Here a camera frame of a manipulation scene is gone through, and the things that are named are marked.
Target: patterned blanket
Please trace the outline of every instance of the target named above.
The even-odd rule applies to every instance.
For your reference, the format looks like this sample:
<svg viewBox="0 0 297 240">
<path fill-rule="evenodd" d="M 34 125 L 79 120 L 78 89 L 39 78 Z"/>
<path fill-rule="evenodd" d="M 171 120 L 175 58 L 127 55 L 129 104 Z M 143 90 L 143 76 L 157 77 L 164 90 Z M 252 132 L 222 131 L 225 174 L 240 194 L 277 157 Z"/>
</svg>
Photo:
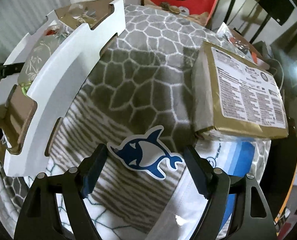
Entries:
<svg viewBox="0 0 297 240">
<path fill-rule="evenodd" d="M 94 67 L 63 119 L 52 146 L 48 175 L 78 166 L 99 143 L 119 145 L 126 137 L 144 134 L 156 125 L 164 127 L 160 140 L 172 152 L 181 153 L 184 146 L 196 144 L 191 129 L 191 68 L 202 42 L 245 57 L 210 30 L 168 12 L 129 5 L 125 14 L 126 30 Z M 257 147 L 252 170 L 261 178 L 268 151 L 265 144 Z M 118 159 L 108 158 L 94 192 L 85 199 L 104 240 L 145 239 L 185 169 L 180 164 L 171 172 L 165 161 L 160 167 L 165 180 L 131 171 Z M 30 186 L 34 178 L 24 180 Z M 12 235 L 27 187 L 22 178 L 6 178 L 1 168 L 0 184 L 0 192 L 11 189 L 6 195 L 14 207 L 0 207 L 0 212 L 10 217 L 13 212 L 7 228 Z M 57 197 L 62 224 L 71 230 L 63 197 Z M 0 215 L 0 219 L 9 218 Z"/>
</svg>

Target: black mount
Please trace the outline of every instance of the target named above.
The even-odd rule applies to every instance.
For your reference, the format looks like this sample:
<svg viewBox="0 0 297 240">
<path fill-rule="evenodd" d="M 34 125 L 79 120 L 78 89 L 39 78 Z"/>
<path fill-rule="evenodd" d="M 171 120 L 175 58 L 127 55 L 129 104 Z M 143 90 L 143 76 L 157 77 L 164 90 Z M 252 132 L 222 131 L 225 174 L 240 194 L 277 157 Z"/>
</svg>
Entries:
<svg viewBox="0 0 297 240">
<path fill-rule="evenodd" d="M 7 76 L 15 73 L 20 73 L 24 63 L 14 63 L 10 65 L 3 65 L 0 63 L 0 79 L 6 78 Z"/>
<path fill-rule="evenodd" d="M 78 168 L 51 177 L 38 174 L 21 209 L 14 240 L 68 239 L 62 229 L 55 193 L 63 194 L 75 239 L 102 240 L 83 198 L 93 192 L 107 154 L 107 147 L 100 144 Z M 277 239 L 271 212 L 252 174 L 240 178 L 229 176 L 220 168 L 213 169 L 192 146 L 185 149 L 184 159 L 198 192 L 209 200 L 190 240 L 216 239 L 229 194 L 236 194 L 236 200 L 225 239 Z"/>
</svg>

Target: blue dolphin sticker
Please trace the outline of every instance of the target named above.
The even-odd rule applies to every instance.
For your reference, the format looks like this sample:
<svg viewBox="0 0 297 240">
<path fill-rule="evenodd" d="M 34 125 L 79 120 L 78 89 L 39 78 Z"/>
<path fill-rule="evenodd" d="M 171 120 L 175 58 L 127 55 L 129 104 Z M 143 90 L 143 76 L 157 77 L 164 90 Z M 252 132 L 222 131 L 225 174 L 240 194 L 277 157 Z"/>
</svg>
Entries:
<svg viewBox="0 0 297 240">
<path fill-rule="evenodd" d="M 120 146 L 107 143 L 107 148 L 123 165 L 132 171 L 145 171 L 153 178 L 163 180 L 165 173 L 159 167 L 166 159 L 168 169 L 177 170 L 177 163 L 183 163 L 181 155 L 171 153 L 164 143 L 159 140 L 164 127 L 155 126 L 144 135 L 131 135 L 122 141 Z"/>
</svg>

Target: plastic bag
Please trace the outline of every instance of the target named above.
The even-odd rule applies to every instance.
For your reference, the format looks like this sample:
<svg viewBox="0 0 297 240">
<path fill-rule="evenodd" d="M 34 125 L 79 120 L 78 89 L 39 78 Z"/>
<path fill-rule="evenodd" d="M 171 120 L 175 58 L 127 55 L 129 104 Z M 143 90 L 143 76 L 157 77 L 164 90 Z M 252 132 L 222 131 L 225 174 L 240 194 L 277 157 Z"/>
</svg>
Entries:
<svg viewBox="0 0 297 240">
<path fill-rule="evenodd" d="M 24 94 L 30 88 L 46 61 L 68 35 L 69 33 L 65 32 L 61 25 L 52 25 L 44 31 L 44 34 L 28 55 L 17 80 Z"/>
<path fill-rule="evenodd" d="M 73 3 L 64 17 L 73 17 L 79 22 L 79 25 L 87 23 L 90 28 L 97 23 L 95 19 L 95 10 L 88 8 L 82 3 Z"/>
<path fill-rule="evenodd" d="M 225 23 L 222 23 L 221 27 L 218 29 L 216 34 L 220 38 L 224 38 L 229 43 L 232 43 L 235 47 L 237 47 L 241 52 L 243 52 L 253 62 L 253 58 L 250 53 L 250 47 L 247 44 L 244 44 L 242 41 L 235 38 Z"/>
<path fill-rule="evenodd" d="M 239 177 L 251 171 L 259 182 L 265 168 L 265 164 L 257 165 L 260 163 L 259 156 L 267 160 L 270 146 L 271 141 L 249 143 L 199 140 L 195 149 L 202 158 L 210 162 L 212 167 L 219 167 L 227 174 Z M 229 200 L 222 227 L 233 210 L 234 200 Z M 145 240 L 189 240 L 206 205 L 207 199 L 198 193 L 191 174 L 186 168 L 169 203 Z"/>
</svg>

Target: clear plastic wrap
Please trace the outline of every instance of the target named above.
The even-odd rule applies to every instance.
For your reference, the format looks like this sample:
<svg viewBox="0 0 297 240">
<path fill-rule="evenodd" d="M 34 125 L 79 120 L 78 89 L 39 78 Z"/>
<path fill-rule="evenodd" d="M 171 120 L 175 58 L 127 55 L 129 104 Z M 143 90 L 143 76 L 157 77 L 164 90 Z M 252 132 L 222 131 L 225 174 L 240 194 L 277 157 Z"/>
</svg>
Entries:
<svg viewBox="0 0 297 240">
<path fill-rule="evenodd" d="M 229 27 L 225 23 L 222 23 L 222 25 L 216 32 L 216 35 L 218 35 L 220 38 L 227 40 L 229 43 L 232 43 L 241 52 L 243 52 L 252 62 L 254 62 L 252 59 L 252 55 L 250 53 L 250 47 L 247 44 L 240 41 L 239 39 L 235 38 L 231 33 Z"/>
<path fill-rule="evenodd" d="M 78 26 L 87 23 L 91 28 L 98 22 L 95 18 L 95 10 L 88 8 L 84 3 L 73 3 L 69 7 L 67 13 L 61 17 L 60 20 L 66 22 L 65 19 L 71 17 L 78 21 Z"/>
<path fill-rule="evenodd" d="M 22 91 L 26 93 L 53 52 L 67 38 L 68 32 L 61 25 L 49 26 L 28 55 L 18 77 Z"/>
</svg>

